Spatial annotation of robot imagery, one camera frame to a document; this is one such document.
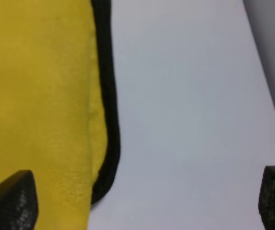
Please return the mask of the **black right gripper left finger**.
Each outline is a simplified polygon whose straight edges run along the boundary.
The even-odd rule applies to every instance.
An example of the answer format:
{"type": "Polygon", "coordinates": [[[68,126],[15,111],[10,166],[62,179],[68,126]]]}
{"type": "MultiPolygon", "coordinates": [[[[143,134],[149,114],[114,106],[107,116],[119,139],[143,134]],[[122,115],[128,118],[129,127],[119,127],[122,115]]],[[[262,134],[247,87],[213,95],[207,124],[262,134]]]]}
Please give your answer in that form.
{"type": "Polygon", "coordinates": [[[34,175],[17,171],[0,183],[0,230],[33,230],[38,218],[34,175]]]}

